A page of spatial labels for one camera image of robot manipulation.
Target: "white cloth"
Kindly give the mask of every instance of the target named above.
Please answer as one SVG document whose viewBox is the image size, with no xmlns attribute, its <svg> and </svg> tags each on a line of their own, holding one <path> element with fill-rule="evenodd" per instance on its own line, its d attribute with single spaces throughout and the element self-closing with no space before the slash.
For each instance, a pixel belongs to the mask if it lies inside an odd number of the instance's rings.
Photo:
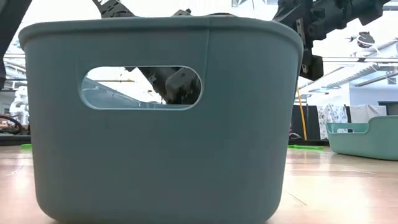
<svg viewBox="0 0 398 224">
<path fill-rule="evenodd" d="M 352 123 L 367 123 L 375 116 L 387 116 L 386 106 L 359 105 L 350 106 Z"/>
<path fill-rule="evenodd" d="M 321 140 L 328 139 L 326 123 L 348 123 L 348 117 L 345 106 L 317 106 L 319 132 Z M 346 133 L 347 130 L 338 130 L 339 133 Z"/>
</svg>

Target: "yellow pole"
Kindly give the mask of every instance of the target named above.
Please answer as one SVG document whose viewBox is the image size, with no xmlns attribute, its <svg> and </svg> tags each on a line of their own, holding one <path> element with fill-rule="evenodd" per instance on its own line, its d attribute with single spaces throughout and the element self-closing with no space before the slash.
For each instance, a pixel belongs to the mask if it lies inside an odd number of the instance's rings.
<svg viewBox="0 0 398 224">
<path fill-rule="evenodd" d="M 305 128 L 303 105 L 301 104 L 301 97 L 299 87 L 297 87 L 298 102 L 300 103 L 301 121 L 303 123 L 304 140 L 307 140 L 307 129 Z"/>
</svg>

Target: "white robot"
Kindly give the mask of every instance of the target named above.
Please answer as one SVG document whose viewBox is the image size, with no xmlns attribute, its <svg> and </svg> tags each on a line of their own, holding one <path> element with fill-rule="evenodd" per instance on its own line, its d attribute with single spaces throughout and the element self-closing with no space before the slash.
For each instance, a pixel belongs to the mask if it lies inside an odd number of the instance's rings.
<svg viewBox="0 0 398 224">
<path fill-rule="evenodd" d="M 10 106 L 10 117 L 21 125 L 29 124 L 29 105 L 27 97 L 27 86 L 20 86 L 15 92 L 15 99 Z"/>
</svg>

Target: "teal plastic tray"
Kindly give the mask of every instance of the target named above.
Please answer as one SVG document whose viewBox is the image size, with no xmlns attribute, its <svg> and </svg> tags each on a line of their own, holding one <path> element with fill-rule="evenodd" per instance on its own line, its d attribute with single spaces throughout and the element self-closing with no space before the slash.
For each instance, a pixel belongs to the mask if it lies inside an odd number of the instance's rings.
<svg viewBox="0 0 398 224">
<path fill-rule="evenodd" d="M 331 150 L 335 153 L 398 161 L 398 116 L 378 116 L 369 123 L 327 123 Z M 338 133 L 350 129 L 352 133 Z"/>
</svg>

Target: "cable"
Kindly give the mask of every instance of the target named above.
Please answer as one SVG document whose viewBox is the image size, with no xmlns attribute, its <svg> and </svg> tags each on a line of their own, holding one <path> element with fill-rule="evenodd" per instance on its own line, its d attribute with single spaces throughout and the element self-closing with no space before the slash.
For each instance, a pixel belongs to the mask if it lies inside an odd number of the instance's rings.
<svg viewBox="0 0 398 224">
<path fill-rule="evenodd" d="M 0 133 L 19 134 L 24 129 L 22 124 L 14 118 L 8 117 L 6 115 L 1 115 L 1 114 L 0 114 L 0 118 L 11 121 L 18 127 L 17 130 L 0 130 Z"/>
<path fill-rule="evenodd" d="M 301 104 L 300 90 L 297 87 L 298 102 L 300 103 L 301 121 L 303 123 L 304 140 L 307 140 L 307 129 L 305 128 L 303 105 Z"/>
</svg>

